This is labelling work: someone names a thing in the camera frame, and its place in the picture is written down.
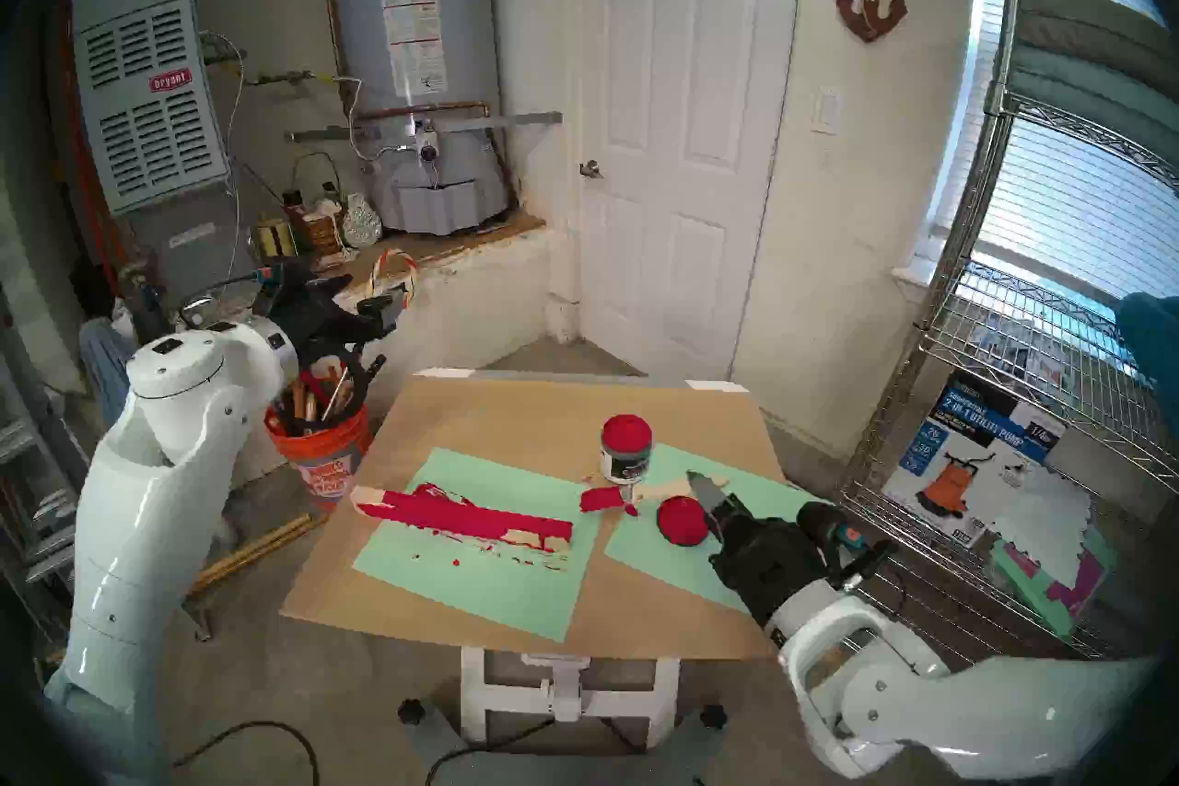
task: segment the wooden board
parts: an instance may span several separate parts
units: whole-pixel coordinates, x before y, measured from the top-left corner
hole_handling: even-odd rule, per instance
[[[747,394],[542,381],[413,377],[361,465],[357,484],[403,490],[435,447],[580,482],[598,474],[599,434],[635,412],[657,442],[784,481]],[[618,659],[751,659],[772,645],[746,613],[606,557],[598,534],[564,642],[443,606],[353,570],[378,520],[343,503],[299,572],[282,614],[382,636],[515,653]]]

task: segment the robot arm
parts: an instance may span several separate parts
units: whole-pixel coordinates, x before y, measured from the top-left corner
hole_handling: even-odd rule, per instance
[[[805,504],[793,523],[758,520],[704,476],[689,478],[722,542],[713,568],[779,648],[812,749],[844,777],[863,777],[914,742],[970,779],[1069,770],[1154,665],[993,656],[950,674],[911,629],[851,595],[891,543],[843,567],[847,519],[830,504]],[[819,660],[863,629],[875,638],[808,687]]]
[[[354,361],[345,343],[358,349],[391,332],[403,302],[383,296],[348,313],[332,296],[350,279],[318,280],[297,262],[259,279],[246,322],[134,354],[123,414],[99,442],[78,503],[70,641],[46,696],[101,746],[107,770],[136,778],[159,773],[164,632],[204,566],[259,411],[301,365],[334,352]]]

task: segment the cardboard box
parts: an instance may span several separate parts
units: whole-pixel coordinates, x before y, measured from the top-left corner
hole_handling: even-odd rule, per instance
[[[1065,424],[955,371],[884,495],[964,546],[1002,515],[1065,432]]]

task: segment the door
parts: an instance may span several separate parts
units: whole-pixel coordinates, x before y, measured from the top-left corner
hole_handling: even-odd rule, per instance
[[[582,0],[581,158],[597,163],[582,333],[648,374],[727,376],[793,14],[795,0]]]

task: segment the paint bucket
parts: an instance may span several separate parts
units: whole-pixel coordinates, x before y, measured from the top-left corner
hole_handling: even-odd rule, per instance
[[[651,463],[651,425],[638,415],[615,415],[601,429],[601,474],[614,484],[634,484]]]
[[[305,437],[276,434],[269,421],[274,409],[266,411],[266,432],[278,453],[298,469],[308,491],[323,510],[334,510],[340,498],[351,488],[361,458],[373,443],[368,422],[368,405],[362,405],[351,418]]]

